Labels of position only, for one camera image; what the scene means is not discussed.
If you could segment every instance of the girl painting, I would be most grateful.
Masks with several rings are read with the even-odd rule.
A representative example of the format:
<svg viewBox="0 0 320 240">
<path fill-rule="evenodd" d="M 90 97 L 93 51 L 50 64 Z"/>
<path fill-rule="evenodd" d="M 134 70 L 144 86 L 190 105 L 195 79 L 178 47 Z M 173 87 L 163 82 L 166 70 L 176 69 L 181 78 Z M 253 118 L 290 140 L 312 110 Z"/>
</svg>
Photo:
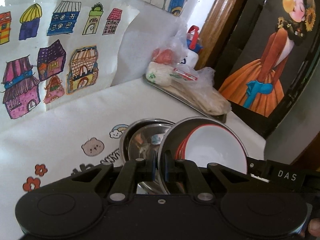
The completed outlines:
<svg viewBox="0 0 320 240">
<path fill-rule="evenodd" d="M 291 19 L 278 18 L 261 59 L 230 75 L 219 92 L 228 100 L 268 117 L 284 97 L 280 76 L 294 46 L 299 46 L 316 21 L 314 0 L 283 0 Z"/>
</svg>

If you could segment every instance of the tablecloth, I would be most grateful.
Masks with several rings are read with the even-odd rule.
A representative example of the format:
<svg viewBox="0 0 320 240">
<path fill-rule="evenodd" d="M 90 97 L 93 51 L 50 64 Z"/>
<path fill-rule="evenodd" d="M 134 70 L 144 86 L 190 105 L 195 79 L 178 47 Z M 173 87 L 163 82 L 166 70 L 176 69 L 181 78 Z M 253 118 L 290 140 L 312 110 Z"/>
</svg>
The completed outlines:
<svg viewBox="0 0 320 240">
<path fill-rule="evenodd" d="M 178 122 L 199 115 L 137 79 L 66 103 L 0 133 L 0 239 L 22 236 L 14 208 L 27 191 L 102 162 L 122 165 L 118 146 L 127 125 L 142 118 Z M 226 125 L 239 136 L 250 157 L 263 159 L 262 137 L 232 112 Z"/>
</svg>

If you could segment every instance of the pink house drawing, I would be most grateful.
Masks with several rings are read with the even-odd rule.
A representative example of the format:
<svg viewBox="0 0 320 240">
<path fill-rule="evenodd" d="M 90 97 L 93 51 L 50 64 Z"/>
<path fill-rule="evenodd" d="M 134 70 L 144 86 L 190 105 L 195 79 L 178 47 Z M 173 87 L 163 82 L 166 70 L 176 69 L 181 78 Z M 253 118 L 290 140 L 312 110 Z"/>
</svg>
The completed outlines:
<svg viewBox="0 0 320 240">
<path fill-rule="evenodd" d="M 59 40 L 47 48 L 40 48 L 37 60 L 37 69 L 40 81 L 57 75 L 63 71 L 66 62 L 66 51 Z"/>
<path fill-rule="evenodd" d="M 17 119 L 35 108 L 39 102 L 39 83 L 32 74 L 29 56 L 7 63 L 2 83 L 3 104 L 11 119 Z"/>
</svg>

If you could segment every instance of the cartoon bear face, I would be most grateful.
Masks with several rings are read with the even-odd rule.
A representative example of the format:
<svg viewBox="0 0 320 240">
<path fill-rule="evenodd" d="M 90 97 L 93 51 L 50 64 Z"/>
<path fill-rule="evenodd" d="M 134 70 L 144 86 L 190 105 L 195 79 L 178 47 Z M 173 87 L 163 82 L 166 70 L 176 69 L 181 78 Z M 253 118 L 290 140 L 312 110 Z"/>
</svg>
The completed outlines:
<svg viewBox="0 0 320 240">
<path fill-rule="evenodd" d="M 103 151 L 104 144 L 102 141 L 99 141 L 95 137 L 93 137 L 85 144 L 83 144 L 81 148 L 86 155 L 88 155 L 89 157 L 94 157 L 99 155 Z"/>
</svg>

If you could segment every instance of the sunflower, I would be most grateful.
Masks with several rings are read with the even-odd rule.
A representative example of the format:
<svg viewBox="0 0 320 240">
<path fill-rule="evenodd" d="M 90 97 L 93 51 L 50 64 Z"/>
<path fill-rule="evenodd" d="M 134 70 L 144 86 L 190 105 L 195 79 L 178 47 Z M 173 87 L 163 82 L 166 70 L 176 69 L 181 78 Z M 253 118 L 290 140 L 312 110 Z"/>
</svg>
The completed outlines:
<svg viewBox="0 0 320 240">
<path fill-rule="evenodd" d="M 313 26 L 315 25 L 315 22 L 316 22 L 316 12 L 314 8 L 310 7 L 306 11 L 306 27 L 308 32 L 312 31 Z"/>
</svg>

